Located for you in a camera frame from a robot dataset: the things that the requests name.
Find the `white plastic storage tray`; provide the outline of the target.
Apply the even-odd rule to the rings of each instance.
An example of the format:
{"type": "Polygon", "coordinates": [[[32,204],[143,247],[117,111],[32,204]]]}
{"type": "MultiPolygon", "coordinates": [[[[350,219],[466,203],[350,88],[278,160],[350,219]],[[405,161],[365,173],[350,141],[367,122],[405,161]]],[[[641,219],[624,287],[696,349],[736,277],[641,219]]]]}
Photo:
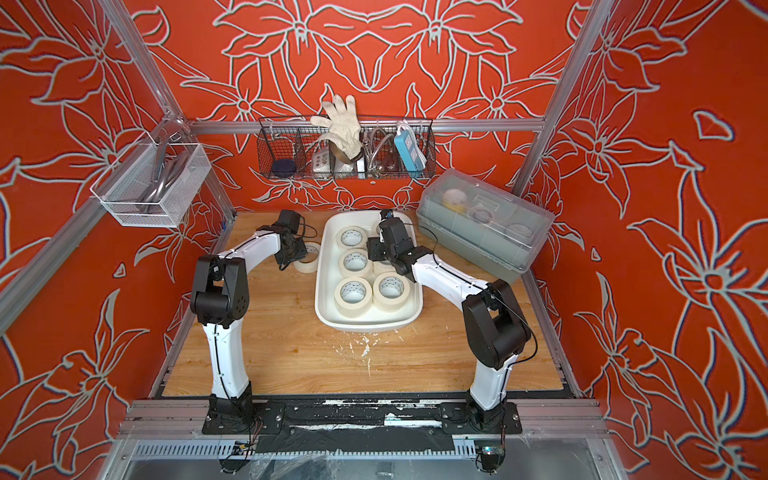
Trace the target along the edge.
{"type": "Polygon", "coordinates": [[[315,313],[328,327],[348,332],[398,330],[423,309],[422,288],[385,261],[372,261],[367,240],[377,237],[380,213],[351,211],[325,223],[315,286],[315,313]]]}

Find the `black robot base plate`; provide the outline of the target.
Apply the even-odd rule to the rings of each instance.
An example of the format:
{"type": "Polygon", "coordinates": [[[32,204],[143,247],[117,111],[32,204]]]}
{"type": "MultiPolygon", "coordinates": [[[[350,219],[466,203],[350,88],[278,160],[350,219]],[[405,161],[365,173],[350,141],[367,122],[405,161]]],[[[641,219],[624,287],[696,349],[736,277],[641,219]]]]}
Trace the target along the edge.
{"type": "Polygon", "coordinates": [[[202,423],[204,435],[238,439],[248,454],[469,454],[521,431],[515,403],[484,411],[464,392],[212,399],[202,423]]]}

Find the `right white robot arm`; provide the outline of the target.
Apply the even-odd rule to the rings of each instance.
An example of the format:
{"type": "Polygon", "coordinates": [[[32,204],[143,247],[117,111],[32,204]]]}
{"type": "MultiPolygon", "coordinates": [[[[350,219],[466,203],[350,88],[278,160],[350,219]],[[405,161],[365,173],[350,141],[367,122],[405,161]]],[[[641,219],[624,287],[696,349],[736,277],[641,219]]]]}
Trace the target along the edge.
{"type": "Polygon", "coordinates": [[[433,290],[461,311],[466,339],[476,359],[467,409],[480,428],[505,414],[507,383],[526,344],[536,339],[509,283],[486,282],[418,246],[404,221],[391,210],[380,212],[379,233],[367,240],[368,257],[387,262],[413,283],[433,290]]]}

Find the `masking tape roll two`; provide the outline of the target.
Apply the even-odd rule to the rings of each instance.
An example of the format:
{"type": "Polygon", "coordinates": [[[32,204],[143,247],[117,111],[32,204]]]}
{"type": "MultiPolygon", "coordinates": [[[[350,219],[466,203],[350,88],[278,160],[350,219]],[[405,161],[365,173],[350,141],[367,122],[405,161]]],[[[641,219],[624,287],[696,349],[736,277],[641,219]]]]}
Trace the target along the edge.
{"type": "Polygon", "coordinates": [[[368,233],[358,226],[345,226],[336,235],[336,243],[342,250],[364,249],[368,233]]]}

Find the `masking tape roll one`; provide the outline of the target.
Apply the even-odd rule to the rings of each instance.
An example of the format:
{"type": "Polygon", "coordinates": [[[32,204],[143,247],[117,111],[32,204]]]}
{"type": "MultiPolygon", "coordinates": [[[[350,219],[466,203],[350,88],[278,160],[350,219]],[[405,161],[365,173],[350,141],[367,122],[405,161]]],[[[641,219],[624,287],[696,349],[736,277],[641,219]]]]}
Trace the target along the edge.
{"type": "Polygon", "coordinates": [[[317,271],[321,245],[316,242],[305,241],[306,254],[302,259],[293,262],[294,268],[302,274],[311,274],[317,271]]]}

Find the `masking tape roll three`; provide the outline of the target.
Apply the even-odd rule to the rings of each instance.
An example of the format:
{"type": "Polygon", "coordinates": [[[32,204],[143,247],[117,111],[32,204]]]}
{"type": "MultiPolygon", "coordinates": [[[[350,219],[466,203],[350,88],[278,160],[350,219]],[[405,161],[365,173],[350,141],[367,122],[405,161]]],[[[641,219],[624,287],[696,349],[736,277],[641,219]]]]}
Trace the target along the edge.
{"type": "Polygon", "coordinates": [[[342,252],[338,267],[343,278],[360,277],[368,279],[373,272],[373,262],[364,249],[352,249],[342,252]]]}

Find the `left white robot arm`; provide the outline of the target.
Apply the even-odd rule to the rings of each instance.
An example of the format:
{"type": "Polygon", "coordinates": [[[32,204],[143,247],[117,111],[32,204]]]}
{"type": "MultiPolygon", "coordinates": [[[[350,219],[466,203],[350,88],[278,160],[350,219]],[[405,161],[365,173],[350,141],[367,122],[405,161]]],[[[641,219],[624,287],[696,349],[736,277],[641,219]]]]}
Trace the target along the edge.
{"type": "Polygon", "coordinates": [[[207,428],[246,432],[256,424],[252,384],[246,373],[242,325],[250,305],[248,274],[269,257],[281,270],[307,255],[305,222],[293,210],[263,225],[234,248],[196,262],[190,309],[205,333],[212,366],[207,428]]]}

